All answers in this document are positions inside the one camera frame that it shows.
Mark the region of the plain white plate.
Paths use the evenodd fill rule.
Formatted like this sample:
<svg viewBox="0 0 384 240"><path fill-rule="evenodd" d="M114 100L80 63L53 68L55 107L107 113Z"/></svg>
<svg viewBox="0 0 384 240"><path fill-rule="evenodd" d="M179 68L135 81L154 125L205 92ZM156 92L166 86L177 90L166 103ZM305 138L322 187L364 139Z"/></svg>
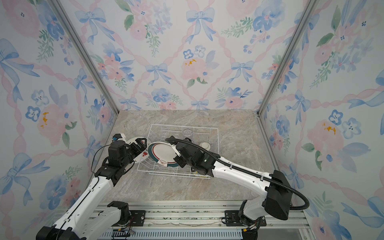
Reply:
<svg viewBox="0 0 384 240"><path fill-rule="evenodd" d="M149 157L163 167L178 167L179 164L174 160L177 156L172 146L164 142L154 142L148 147Z"/></svg>

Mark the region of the watermelon pattern plate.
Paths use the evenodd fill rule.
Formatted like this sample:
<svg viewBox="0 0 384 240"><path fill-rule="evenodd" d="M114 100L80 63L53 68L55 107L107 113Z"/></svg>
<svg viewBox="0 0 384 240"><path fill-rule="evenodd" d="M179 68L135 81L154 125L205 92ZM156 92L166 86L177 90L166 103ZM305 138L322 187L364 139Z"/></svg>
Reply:
<svg viewBox="0 0 384 240"><path fill-rule="evenodd" d="M137 156L134 158L136 163L140 163L149 157L148 153L148 140L145 137L137 136L126 141L126 143L133 148Z"/></svg>

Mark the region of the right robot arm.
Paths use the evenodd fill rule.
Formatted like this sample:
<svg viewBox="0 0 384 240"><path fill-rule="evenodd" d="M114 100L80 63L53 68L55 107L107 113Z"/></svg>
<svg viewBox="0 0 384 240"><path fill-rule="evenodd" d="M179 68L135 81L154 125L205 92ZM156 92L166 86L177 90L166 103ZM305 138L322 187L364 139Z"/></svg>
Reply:
<svg viewBox="0 0 384 240"><path fill-rule="evenodd" d="M168 142L180 167L189 166L200 175L228 180L258 194L253 200L244 200L239 209L238 216L244 226L254 227L266 215L282 221L288 219L293 193L280 186L288 185L281 172L270 174L245 168L188 140Z"/></svg>

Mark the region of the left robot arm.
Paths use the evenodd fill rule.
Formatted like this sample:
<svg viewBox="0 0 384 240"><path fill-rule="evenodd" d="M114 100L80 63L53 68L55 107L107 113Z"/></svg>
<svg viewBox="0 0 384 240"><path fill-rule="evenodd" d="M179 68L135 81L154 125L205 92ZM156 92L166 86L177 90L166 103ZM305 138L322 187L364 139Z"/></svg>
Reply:
<svg viewBox="0 0 384 240"><path fill-rule="evenodd" d="M112 201L92 221L89 220L103 198L116 186L135 162L143 157L147 138L126 140L116 134L108 145L108 156L80 198L51 227L42 227L37 240L96 240L113 225L126 228L133 220L129 204Z"/></svg>

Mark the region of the striped grey bowl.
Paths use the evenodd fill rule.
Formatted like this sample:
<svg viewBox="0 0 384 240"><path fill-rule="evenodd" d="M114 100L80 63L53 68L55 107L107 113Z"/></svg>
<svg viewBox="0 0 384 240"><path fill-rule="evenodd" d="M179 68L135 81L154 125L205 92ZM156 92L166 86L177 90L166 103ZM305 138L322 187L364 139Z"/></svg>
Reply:
<svg viewBox="0 0 384 240"><path fill-rule="evenodd" d="M200 147L202 147L205 150L209 151L211 149L211 144L208 143L208 142L202 142L202 143L200 143Z"/></svg>

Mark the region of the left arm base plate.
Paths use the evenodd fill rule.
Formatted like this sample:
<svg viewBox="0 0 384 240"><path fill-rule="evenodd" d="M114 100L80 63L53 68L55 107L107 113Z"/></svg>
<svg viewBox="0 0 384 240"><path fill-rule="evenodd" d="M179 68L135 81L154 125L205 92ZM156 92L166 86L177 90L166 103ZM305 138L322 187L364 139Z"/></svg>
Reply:
<svg viewBox="0 0 384 240"><path fill-rule="evenodd" d="M133 210L130 211L130 216L126 223L116 223L112 225L112 227L117 228L127 228L127 227L143 227L145 218L146 218L145 210Z"/></svg>

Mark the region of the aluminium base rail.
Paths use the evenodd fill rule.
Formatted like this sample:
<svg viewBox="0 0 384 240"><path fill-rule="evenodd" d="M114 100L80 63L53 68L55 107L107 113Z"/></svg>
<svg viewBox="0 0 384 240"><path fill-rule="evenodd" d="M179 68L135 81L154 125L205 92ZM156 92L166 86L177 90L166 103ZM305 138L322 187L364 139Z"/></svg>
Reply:
<svg viewBox="0 0 384 240"><path fill-rule="evenodd" d="M145 210L143 227L110 227L98 239L299 239L312 240L314 234L303 211L290 212L286 221L266 215L266 227L260 225L227 227L222 223L226 210L237 211L241 201L152 201L131 202L129 210ZM90 216L95 219L106 207L100 203Z"/></svg>

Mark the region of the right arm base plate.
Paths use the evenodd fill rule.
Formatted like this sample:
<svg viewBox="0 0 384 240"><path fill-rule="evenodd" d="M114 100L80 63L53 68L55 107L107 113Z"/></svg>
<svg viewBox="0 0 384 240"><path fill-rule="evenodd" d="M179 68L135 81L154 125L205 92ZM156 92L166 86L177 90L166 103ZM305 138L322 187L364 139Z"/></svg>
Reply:
<svg viewBox="0 0 384 240"><path fill-rule="evenodd" d="M227 227L254 227L260 225L260 227L266 227L267 223L265 217L261 217L259 220L251 220L244 214L240 214L240 211L226 210L222 218L222 223Z"/></svg>

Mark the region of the right corner aluminium post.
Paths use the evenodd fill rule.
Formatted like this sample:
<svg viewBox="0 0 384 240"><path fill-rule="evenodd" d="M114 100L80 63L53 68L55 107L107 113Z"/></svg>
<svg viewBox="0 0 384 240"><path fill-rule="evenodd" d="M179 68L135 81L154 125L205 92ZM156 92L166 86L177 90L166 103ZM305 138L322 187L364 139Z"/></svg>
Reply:
<svg viewBox="0 0 384 240"><path fill-rule="evenodd" d="M301 36L304 34L305 28L308 26L308 23L310 21L310 18L313 15L313 11L317 3L318 1L316 0L310 0L308 1L307 6L304 8L304 11L301 14L301 17L299 18L299 23L292 35L291 40L289 41L289 44L287 45L286 51L283 54L281 64L276 70L276 73L274 74L274 77L272 78L272 81L269 87L267 88L267 92L263 98L262 104L260 105L260 108L257 111L259 118L263 116L264 112L266 111L268 102L272 97L275 87L279 83L285 67L289 65L289 61L292 55L294 54L294 51L296 50L298 41L300 40Z"/></svg>

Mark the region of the corner aluminium post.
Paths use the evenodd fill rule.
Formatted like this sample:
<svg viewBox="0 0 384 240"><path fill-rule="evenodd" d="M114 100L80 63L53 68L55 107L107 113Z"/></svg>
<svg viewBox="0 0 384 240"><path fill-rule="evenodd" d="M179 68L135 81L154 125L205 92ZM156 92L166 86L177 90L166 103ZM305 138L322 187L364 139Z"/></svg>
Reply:
<svg viewBox="0 0 384 240"><path fill-rule="evenodd" d="M60 23L63 25L65 31L69 34L71 37L74 46L77 50L77 52L80 55L81 60L84 62L85 66L91 73L94 81L96 82L97 86L100 88L101 93L104 95L107 103L111 106L113 112L118 115L119 110L117 108L117 105L115 104L115 101L113 100L111 94L109 93L107 86L101 79L96 66L94 65L91 56L87 52L87 49L85 48L84 44L81 41L81 38L76 31L74 25L72 24L71 20L69 19L67 13L65 12L65 9L63 8L60 1L48 1L50 7L53 9L54 13L57 15Z"/></svg>
<svg viewBox="0 0 384 240"><path fill-rule="evenodd" d="M260 105L260 108L257 111L259 118L263 116L264 112L266 111L268 102L272 97L275 87L279 83L285 67L289 65L289 61L292 55L294 54L294 51L296 50L298 41L300 40L301 36L304 34L305 28L308 26L308 23L310 21L310 18L313 15L313 11L317 3L318 1L316 0L310 0L308 1L307 6L304 8L304 11L301 14L301 17L299 18L299 23L292 35L291 40L289 41L289 44L287 45L286 51L283 54L281 64L276 70L276 73L274 74L274 77L272 78L272 81L269 87L267 88L267 92L263 98L262 104Z"/></svg>

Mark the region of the left corner aluminium post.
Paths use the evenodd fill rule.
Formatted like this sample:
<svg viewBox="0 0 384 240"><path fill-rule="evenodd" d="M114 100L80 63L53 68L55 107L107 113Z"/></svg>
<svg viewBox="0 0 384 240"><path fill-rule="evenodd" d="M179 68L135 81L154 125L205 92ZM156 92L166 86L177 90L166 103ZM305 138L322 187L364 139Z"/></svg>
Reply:
<svg viewBox="0 0 384 240"><path fill-rule="evenodd" d="M91 73L94 81L96 82L97 86L100 88L101 93L104 95L107 103L111 106L113 112L118 115L119 110L117 108L117 105L115 104L115 101L113 100L111 94L109 93L107 86L101 79L96 66L94 65L91 56L87 52L87 49L85 48L84 44L81 41L81 38L76 31L74 25L72 24L71 20L69 19L67 13L65 12L65 9L63 8L60 1L48 1L50 7L53 9L54 13L57 15L60 23L63 25L65 31L69 34L71 37L74 46L77 50L77 52L80 55L81 60L84 62L85 66Z"/></svg>

